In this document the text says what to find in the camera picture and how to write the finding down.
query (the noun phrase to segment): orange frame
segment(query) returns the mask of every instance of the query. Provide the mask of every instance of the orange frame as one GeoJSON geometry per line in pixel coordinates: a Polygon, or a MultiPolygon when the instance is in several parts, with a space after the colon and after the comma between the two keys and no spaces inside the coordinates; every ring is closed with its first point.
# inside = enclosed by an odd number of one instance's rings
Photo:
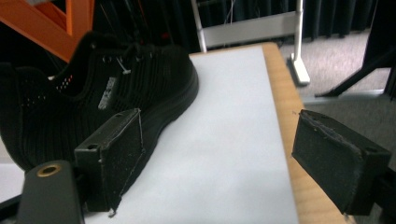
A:
{"type": "Polygon", "coordinates": [[[64,13],[51,2],[0,0],[0,21],[67,63],[78,41],[92,29],[94,0],[65,0],[64,13]]]}

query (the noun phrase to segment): black shoe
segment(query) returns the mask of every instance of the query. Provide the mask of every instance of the black shoe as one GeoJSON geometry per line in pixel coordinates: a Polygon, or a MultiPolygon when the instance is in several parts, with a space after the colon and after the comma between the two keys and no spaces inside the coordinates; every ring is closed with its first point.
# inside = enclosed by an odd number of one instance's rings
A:
{"type": "Polygon", "coordinates": [[[139,108],[143,169],[162,129],[197,92],[198,77],[182,48],[125,46],[89,33],[53,80],[34,68],[0,63],[0,134],[28,171],[46,161],[74,162],[74,149],[111,116],[139,108]]]}

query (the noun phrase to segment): white surface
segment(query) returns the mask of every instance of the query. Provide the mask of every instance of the white surface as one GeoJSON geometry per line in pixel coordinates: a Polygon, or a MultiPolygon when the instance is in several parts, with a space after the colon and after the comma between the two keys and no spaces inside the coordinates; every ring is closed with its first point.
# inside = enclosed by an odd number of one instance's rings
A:
{"type": "Polygon", "coordinates": [[[262,48],[191,59],[196,100],[165,128],[117,215],[86,223],[297,223],[262,48]]]}

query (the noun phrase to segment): gray carpet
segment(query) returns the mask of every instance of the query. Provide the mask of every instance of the gray carpet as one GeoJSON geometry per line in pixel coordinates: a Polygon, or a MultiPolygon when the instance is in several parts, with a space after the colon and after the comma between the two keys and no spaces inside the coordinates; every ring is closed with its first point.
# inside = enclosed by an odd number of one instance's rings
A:
{"type": "MultiPolygon", "coordinates": [[[[361,68],[369,31],[356,33],[345,38],[319,38],[304,41],[302,58],[311,83],[297,90],[302,99],[315,93],[325,92],[361,68]]],[[[285,59],[293,51],[293,45],[283,45],[285,59]]],[[[347,92],[382,90],[385,88],[389,69],[377,69],[347,92]]],[[[396,101],[388,97],[355,97],[320,104],[305,104],[305,108],[328,115],[349,128],[376,142],[381,147],[396,152],[396,101]]],[[[396,170],[396,153],[392,153],[389,167],[396,170]]],[[[381,216],[375,205],[368,217],[355,217],[359,224],[396,223],[381,216]]]]}

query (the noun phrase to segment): brass insert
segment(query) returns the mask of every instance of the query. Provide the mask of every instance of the brass insert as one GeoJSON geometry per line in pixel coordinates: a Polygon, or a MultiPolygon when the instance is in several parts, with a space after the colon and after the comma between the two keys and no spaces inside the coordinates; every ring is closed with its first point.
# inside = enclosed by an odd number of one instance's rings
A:
{"type": "Polygon", "coordinates": [[[61,169],[62,169],[62,166],[57,163],[46,165],[37,171],[37,176],[38,177],[47,177],[50,175],[55,175],[56,173],[60,172],[61,169]]]}

